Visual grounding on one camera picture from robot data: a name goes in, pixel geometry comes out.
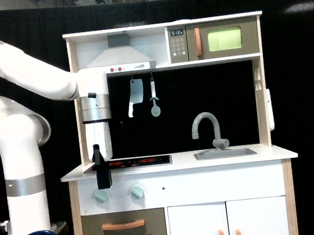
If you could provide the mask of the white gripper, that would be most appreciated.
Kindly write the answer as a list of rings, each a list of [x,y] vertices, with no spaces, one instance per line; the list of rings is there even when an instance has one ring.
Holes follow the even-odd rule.
[[[109,160],[112,158],[111,135],[108,122],[88,123],[85,125],[89,160],[94,162],[97,187],[99,190],[112,186]]]

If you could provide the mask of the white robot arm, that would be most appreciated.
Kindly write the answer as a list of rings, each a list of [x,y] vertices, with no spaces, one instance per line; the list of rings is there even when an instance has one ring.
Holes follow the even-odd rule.
[[[112,157],[107,75],[100,68],[71,73],[0,41],[0,77],[52,100],[79,99],[88,156],[98,168]],[[0,96],[0,156],[6,182],[10,235],[50,229],[40,146],[51,135],[48,121]]]

